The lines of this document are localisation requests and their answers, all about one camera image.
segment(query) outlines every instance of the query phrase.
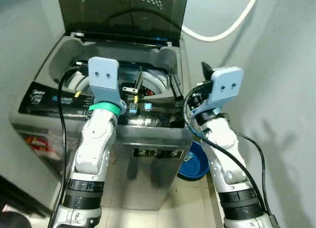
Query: tiled floor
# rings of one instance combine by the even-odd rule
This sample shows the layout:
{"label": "tiled floor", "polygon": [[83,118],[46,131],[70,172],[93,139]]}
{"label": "tiled floor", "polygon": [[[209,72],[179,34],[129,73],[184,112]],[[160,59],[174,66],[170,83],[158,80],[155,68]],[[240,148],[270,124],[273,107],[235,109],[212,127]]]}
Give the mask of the tiled floor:
{"label": "tiled floor", "polygon": [[[211,181],[206,177],[187,182],[176,178],[159,211],[102,208],[97,228],[216,228],[220,215]],[[33,228],[47,227],[47,221],[32,219]]]}

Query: gray wall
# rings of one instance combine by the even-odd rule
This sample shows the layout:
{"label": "gray wall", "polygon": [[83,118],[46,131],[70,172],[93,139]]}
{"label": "gray wall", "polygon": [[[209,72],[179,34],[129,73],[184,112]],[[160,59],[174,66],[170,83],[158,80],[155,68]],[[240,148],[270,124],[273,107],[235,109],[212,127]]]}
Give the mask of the gray wall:
{"label": "gray wall", "polygon": [[0,174],[48,207],[57,181],[15,133],[8,114],[64,32],[57,3],[0,0]]}
{"label": "gray wall", "polygon": [[[219,33],[246,2],[189,0],[185,24],[205,35]],[[315,0],[259,0],[228,38],[201,43],[185,37],[191,71],[200,71],[202,60],[244,68],[240,95],[226,110],[232,126],[264,149],[270,206],[281,227],[288,228],[315,227],[314,6]],[[195,82],[203,79],[191,76]],[[243,140],[240,149],[260,184],[257,151]]]}

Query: tinted plastic lid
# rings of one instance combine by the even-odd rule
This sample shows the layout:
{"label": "tinted plastic lid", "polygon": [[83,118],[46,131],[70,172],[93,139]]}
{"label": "tinted plastic lid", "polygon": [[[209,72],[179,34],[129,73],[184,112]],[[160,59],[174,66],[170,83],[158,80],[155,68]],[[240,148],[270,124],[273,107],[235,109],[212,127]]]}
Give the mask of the tinted plastic lid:
{"label": "tinted plastic lid", "polygon": [[166,40],[177,45],[187,0],[59,0],[69,32]]}

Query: green ring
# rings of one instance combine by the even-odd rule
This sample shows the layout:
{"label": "green ring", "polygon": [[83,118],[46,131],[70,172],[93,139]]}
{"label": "green ring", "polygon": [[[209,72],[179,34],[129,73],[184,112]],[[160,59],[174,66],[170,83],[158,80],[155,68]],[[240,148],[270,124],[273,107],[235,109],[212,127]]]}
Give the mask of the green ring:
{"label": "green ring", "polygon": [[114,105],[114,104],[109,103],[109,102],[100,102],[100,103],[94,104],[94,105],[89,107],[90,111],[96,110],[96,109],[110,111],[110,112],[116,114],[117,117],[119,117],[119,115],[120,115],[120,108],[117,105]]}

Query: top-load washing machine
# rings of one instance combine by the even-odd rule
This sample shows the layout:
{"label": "top-load washing machine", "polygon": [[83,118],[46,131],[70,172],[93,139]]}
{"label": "top-load washing machine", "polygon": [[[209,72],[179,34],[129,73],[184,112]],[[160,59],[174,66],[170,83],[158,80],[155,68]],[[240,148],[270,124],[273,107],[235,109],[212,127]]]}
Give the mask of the top-load washing machine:
{"label": "top-load washing machine", "polygon": [[191,89],[180,39],[187,0],[59,1],[66,33],[17,96],[10,121],[60,178],[59,80],[78,67],[62,94],[71,160],[94,100],[87,60],[118,60],[127,110],[118,119],[102,205],[159,209],[192,142],[182,118],[183,96]]}

